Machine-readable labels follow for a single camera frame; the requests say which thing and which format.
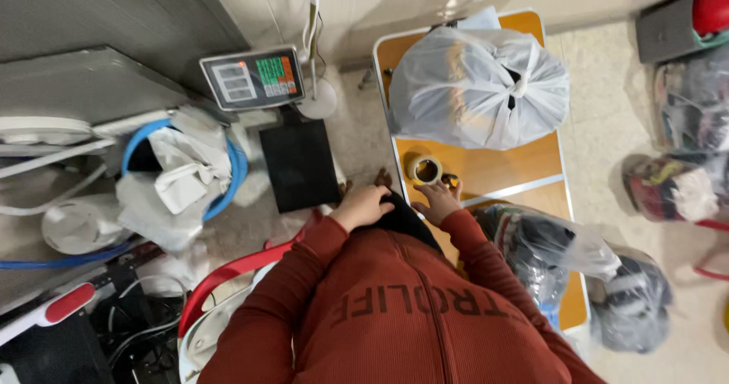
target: red chair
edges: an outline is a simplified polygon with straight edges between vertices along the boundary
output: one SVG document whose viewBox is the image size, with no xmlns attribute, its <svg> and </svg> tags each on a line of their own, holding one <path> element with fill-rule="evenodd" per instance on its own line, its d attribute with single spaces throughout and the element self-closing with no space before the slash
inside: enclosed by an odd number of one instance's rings
<svg viewBox="0 0 729 384">
<path fill-rule="evenodd" d="M 266 243 L 263 245 L 264 250 L 226 263 L 220 268 L 215 269 L 208 277 L 205 277 L 189 296 L 187 305 L 182 309 L 177 337 L 180 339 L 185 337 L 187 330 L 195 324 L 198 318 L 202 317 L 204 314 L 203 303 L 205 303 L 205 300 L 217 286 L 220 286 L 233 277 L 248 273 L 251 270 L 260 269 L 267 264 L 281 260 L 284 253 L 291 250 L 291 246 L 295 242 L 303 240 L 306 232 L 322 221 L 322 218 L 323 214 L 318 209 L 312 209 L 311 216 L 292 240 L 273 247 L 271 246 L 270 240 L 266 240 Z"/>
</svg>

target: tape roll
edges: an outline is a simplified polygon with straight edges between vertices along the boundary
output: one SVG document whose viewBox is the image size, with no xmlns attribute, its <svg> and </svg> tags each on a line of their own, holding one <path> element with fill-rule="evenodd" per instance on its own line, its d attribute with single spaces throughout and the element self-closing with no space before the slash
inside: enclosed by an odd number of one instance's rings
<svg viewBox="0 0 729 384">
<path fill-rule="evenodd" d="M 421 155 L 414 158 L 407 166 L 407 176 L 416 185 L 431 185 L 440 180 L 443 166 L 432 155 Z"/>
</svg>

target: black device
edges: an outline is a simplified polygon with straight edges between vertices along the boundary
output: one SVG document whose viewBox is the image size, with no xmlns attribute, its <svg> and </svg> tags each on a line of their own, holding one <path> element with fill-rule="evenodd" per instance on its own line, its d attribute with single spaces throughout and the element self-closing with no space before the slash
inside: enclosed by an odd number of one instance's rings
<svg viewBox="0 0 729 384">
<path fill-rule="evenodd" d="M 223 110 L 270 108 L 305 97 L 294 46 L 200 60 Z"/>
<path fill-rule="evenodd" d="M 260 132 L 278 212 L 341 201 L 323 120 L 301 121 L 294 107 L 281 107 L 284 125 Z"/>
</svg>

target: hand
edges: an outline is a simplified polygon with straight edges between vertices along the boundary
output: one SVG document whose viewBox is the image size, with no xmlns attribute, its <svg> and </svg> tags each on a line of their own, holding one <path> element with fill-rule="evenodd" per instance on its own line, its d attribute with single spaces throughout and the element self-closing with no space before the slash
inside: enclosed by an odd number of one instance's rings
<svg viewBox="0 0 729 384">
<path fill-rule="evenodd" d="M 456 191 L 452 194 L 451 190 L 441 181 L 432 185 L 414 185 L 415 190 L 423 192 L 428 198 L 430 208 L 421 202 L 413 202 L 413 209 L 420 212 L 428 219 L 433 226 L 440 227 L 440 223 L 448 215 L 461 209 L 461 191 L 463 190 L 463 181 L 458 181 Z"/>
<path fill-rule="evenodd" d="M 346 231 L 367 226 L 395 209 L 392 203 L 380 203 L 383 196 L 391 194 L 386 186 L 375 185 L 347 193 L 339 208 L 336 208 L 329 217 L 339 222 Z"/>
</svg>

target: left hand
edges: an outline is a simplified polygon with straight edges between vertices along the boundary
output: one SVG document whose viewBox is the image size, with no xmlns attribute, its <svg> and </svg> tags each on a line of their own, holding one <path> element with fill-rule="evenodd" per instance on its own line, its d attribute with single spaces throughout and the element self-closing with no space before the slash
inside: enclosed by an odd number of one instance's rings
<svg viewBox="0 0 729 384">
<path fill-rule="evenodd" d="M 329 217 L 339 222 L 347 232 L 359 226 L 375 223 L 382 215 L 395 209 L 392 203 L 380 203 L 383 196 L 390 194 L 392 192 L 386 186 L 375 185 L 347 193 L 339 208 L 336 208 Z"/>
</svg>

